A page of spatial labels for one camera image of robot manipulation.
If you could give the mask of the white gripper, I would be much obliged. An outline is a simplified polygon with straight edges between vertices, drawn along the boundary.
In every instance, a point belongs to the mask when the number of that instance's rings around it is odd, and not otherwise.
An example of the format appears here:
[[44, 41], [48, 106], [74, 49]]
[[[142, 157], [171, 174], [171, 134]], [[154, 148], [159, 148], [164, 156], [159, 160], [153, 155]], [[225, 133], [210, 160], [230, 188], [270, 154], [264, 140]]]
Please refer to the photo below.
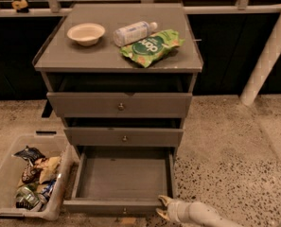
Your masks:
[[167, 210], [160, 208], [156, 209], [156, 213], [167, 221], [173, 221], [176, 223], [182, 223], [185, 221], [185, 209], [187, 203], [180, 200], [174, 200], [171, 197], [159, 195], [158, 200], [167, 206]]

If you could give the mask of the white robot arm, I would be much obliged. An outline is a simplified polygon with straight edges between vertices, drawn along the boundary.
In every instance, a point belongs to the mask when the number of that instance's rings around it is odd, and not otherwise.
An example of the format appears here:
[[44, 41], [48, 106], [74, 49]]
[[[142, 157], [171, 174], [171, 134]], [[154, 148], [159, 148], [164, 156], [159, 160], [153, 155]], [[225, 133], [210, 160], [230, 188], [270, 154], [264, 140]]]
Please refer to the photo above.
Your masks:
[[200, 201], [187, 202], [164, 195], [159, 195], [158, 200], [165, 209], [157, 208], [156, 213], [170, 222], [192, 223], [201, 227], [243, 227], [222, 217], [215, 208]]

